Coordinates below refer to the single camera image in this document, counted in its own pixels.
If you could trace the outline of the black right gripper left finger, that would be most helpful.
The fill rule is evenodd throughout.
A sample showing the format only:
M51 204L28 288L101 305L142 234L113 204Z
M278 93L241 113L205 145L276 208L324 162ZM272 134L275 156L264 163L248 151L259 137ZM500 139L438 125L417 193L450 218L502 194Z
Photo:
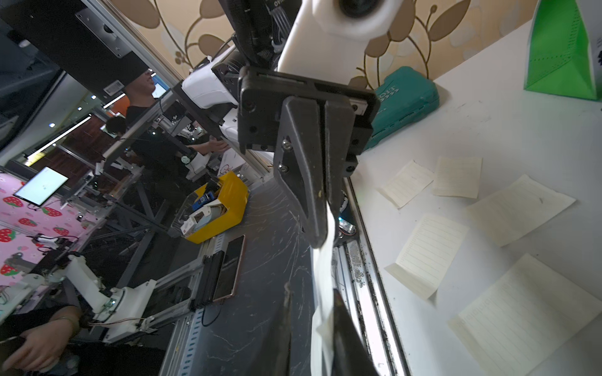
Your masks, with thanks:
M284 284L283 300L278 307L267 335L264 351L264 375L289 375L293 339L293 290Z

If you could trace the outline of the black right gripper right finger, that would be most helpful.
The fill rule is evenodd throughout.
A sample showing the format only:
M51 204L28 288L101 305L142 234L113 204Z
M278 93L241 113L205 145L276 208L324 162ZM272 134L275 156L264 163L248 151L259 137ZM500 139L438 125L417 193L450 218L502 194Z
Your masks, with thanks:
M376 369L354 326L338 290L333 291L334 360L332 374L340 376L376 375Z

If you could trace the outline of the large green white bag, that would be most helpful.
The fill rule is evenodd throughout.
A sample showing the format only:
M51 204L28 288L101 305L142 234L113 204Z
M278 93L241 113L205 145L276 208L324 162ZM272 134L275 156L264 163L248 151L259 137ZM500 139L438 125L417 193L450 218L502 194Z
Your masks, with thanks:
M539 1L524 89L601 100L601 1Z

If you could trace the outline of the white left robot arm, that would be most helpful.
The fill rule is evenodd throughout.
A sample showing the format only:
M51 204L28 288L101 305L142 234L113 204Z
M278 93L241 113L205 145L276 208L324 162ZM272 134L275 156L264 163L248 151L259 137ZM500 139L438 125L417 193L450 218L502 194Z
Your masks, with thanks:
M387 33L398 1L223 1L234 44L178 87L212 134L213 110L238 110L241 152L274 154L274 176L314 248L332 246L343 178L357 165L379 109L351 78Z

